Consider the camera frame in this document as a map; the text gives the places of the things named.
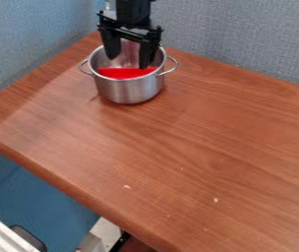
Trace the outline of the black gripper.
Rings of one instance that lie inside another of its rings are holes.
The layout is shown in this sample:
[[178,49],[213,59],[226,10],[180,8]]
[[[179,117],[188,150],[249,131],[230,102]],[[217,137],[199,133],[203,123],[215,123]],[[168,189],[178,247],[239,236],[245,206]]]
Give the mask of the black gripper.
[[99,12],[99,31],[107,57],[114,60],[120,51],[120,39],[140,41],[139,68],[154,61],[160,46],[163,28],[151,21],[156,0],[112,0],[114,7]]

